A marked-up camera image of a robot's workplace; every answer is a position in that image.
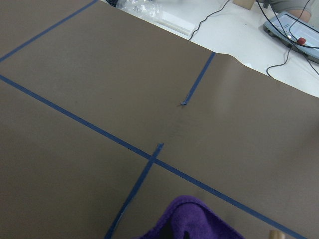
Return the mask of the purple towel with loop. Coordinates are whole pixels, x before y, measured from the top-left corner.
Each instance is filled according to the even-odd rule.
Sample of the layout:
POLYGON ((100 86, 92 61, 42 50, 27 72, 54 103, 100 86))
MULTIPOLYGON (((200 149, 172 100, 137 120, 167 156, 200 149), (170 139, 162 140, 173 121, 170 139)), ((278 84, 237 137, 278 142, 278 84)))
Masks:
POLYGON ((243 236, 220 219, 194 196, 175 198, 153 228, 140 239, 242 239, 243 236))

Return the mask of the longer wooden rack rod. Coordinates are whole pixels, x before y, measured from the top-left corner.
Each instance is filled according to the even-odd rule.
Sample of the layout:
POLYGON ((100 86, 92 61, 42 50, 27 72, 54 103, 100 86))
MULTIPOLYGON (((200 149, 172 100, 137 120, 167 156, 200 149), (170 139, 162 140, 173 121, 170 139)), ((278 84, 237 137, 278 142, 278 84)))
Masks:
POLYGON ((285 239, 286 235, 278 230, 270 230, 268 239, 285 239))

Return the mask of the teach pendant near post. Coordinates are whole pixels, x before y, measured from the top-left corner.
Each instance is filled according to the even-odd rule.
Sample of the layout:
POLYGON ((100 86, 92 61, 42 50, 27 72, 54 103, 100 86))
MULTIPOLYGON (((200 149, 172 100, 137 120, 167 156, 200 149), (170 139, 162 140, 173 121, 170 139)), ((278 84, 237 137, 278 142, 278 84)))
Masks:
POLYGON ((263 24, 271 37, 278 38, 284 45, 304 54, 309 60, 319 62, 319 30, 297 19, 288 12, 282 12, 263 24))

